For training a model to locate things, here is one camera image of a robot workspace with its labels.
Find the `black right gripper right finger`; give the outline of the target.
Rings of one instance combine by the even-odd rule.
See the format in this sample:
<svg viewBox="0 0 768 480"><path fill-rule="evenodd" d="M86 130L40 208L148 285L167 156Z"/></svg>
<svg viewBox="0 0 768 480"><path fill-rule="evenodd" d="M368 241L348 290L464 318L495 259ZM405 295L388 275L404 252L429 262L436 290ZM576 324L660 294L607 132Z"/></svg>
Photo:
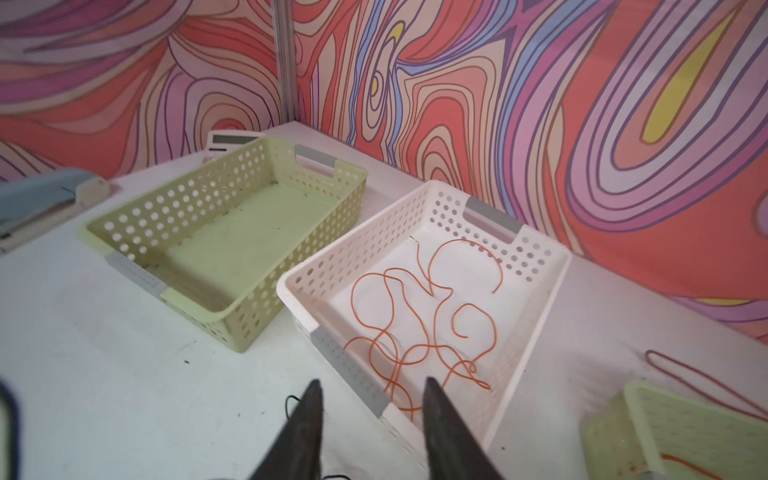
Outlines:
<svg viewBox="0 0 768 480"><path fill-rule="evenodd" d="M422 417L430 479L502 479L433 377L425 382Z"/></svg>

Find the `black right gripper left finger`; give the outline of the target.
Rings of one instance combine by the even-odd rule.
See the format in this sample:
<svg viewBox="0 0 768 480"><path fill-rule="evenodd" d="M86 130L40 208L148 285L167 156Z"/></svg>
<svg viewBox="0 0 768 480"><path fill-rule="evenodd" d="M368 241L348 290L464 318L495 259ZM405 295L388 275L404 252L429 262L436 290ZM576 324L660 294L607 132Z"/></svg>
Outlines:
<svg viewBox="0 0 768 480"><path fill-rule="evenodd" d="M314 379L250 479L320 479L322 432L323 390Z"/></svg>

